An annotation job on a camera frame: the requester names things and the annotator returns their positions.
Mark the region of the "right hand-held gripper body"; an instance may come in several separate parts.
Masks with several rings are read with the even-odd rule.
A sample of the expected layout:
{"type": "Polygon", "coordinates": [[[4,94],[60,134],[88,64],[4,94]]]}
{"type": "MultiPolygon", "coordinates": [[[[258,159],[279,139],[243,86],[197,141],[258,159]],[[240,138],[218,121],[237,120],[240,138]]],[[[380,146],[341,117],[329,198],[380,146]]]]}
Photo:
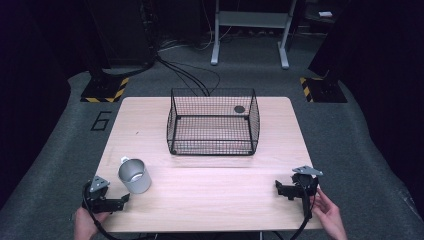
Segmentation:
{"type": "Polygon", "coordinates": [[[305,190],[308,196],[315,195],[319,184],[318,177],[322,176],[323,172],[307,165],[294,168],[293,172],[293,183],[305,190]]]}

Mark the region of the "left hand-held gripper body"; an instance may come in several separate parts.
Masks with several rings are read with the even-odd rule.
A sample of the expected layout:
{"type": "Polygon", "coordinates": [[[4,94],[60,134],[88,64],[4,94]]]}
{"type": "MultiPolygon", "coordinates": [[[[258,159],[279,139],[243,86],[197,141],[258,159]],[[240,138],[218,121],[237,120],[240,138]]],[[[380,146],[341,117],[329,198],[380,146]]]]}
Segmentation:
{"type": "Polygon", "coordinates": [[[100,176],[94,176],[83,187],[82,207],[92,213],[115,211],[113,201],[105,197],[110,182],[100,176]]]}

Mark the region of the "person's left hand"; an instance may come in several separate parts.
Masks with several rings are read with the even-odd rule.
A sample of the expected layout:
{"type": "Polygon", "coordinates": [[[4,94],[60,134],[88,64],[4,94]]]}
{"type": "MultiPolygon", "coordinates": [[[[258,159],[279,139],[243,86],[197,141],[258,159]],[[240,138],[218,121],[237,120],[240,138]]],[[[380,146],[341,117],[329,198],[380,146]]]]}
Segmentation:
{"type": "Polygon", "coordinates": [[[93,240],[98,233],[89,212],[80,207],[74,214],[74,240],[93,240]]]}

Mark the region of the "person's right hand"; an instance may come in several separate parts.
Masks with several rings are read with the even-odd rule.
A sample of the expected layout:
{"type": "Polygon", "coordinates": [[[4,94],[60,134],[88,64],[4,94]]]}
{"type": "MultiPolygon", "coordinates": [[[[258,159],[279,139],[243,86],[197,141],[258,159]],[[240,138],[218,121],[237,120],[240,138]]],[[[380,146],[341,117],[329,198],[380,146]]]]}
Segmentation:
{"type": "Polygon", "coordinates": [[[320,188],[312,211],[331,240],[348,240],[339,207],[320,188]]]}

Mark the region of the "silver metal cup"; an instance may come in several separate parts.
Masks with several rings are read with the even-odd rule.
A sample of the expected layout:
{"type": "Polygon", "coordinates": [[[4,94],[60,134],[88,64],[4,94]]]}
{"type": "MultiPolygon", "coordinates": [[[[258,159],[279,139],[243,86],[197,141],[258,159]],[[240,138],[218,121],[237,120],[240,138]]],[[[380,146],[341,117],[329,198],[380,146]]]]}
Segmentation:
{"type": "Polygon", "coordinates": [[[130,193],[142,194],[152,183],[145,163],[140,159],[123,157],[118,169],[118,178],[130,193]]]}

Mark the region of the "black stand column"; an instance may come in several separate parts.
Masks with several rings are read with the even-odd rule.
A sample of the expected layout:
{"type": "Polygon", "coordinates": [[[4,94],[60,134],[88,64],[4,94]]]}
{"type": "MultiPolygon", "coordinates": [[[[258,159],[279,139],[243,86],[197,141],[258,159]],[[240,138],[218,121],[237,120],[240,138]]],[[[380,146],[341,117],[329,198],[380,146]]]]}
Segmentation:
{"type": "Polygon", "coordinates": [[[350,0],[330,29],[308,69],[327,82],[337,82],[355,48],[362,0],[350,0]]]}
{"type": "Polygon", "coordinates": [[[102,60],[104,51],[99,38],[97,26],[93,18],[89,0],[82,0],[86,11],[86,28],[88,31],[87,67],[92,81],[99,87],[105,88],[108,84],[108,75],[103,71],[102,60]]]}

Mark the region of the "dark cabinet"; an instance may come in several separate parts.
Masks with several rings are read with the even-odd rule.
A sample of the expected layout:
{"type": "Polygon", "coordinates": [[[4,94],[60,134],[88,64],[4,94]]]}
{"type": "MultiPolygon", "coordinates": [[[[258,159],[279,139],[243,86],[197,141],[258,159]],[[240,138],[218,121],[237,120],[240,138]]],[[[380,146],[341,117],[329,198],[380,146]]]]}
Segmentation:
{"type": "Polygon", "coordinates": [[[154,64],[153,22],[144,0],[86,0],[110,67],[154,64]]]}

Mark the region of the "black yellow striped base plate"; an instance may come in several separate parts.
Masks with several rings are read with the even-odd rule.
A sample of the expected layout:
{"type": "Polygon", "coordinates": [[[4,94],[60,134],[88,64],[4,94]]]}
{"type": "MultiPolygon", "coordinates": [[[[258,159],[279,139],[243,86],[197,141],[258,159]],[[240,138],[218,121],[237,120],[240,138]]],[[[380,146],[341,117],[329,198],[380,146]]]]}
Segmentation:
{"type": "Polygon", "coordinates": [[[90,103],[118,102],[128,82],[128,78],[112,78],[102,81],[90,80],[81,94],[80,101],[90,103]]]}
{"type": "Polygon", "coordinates": [[[308,102],[312,103],[346,103],[338,83],[328,83],[321,78],[300,78],[303,93],[308,102]]]}

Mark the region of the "white metal desk frame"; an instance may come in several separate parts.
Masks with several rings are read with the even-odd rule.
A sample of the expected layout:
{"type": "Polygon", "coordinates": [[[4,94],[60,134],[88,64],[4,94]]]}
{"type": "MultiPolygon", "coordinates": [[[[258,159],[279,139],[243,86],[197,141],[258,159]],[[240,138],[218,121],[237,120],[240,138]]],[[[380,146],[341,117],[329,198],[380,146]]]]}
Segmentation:
{"type": "Polygon", "coordinates": [[[277,43],[280,64],[284,70],[289,68],[286,43],[294,16],[297,0],[289,0],[290,8],[287,13],[265,13],[265,12],[239,12],[223,11],[220,9],[220,0],[215,0],[215,27],[214,45],[210,63],[216,66],[219,62],[220,52],[220,28],[228,27],[255,27],[283,29],[281,40],[277,43]]]}

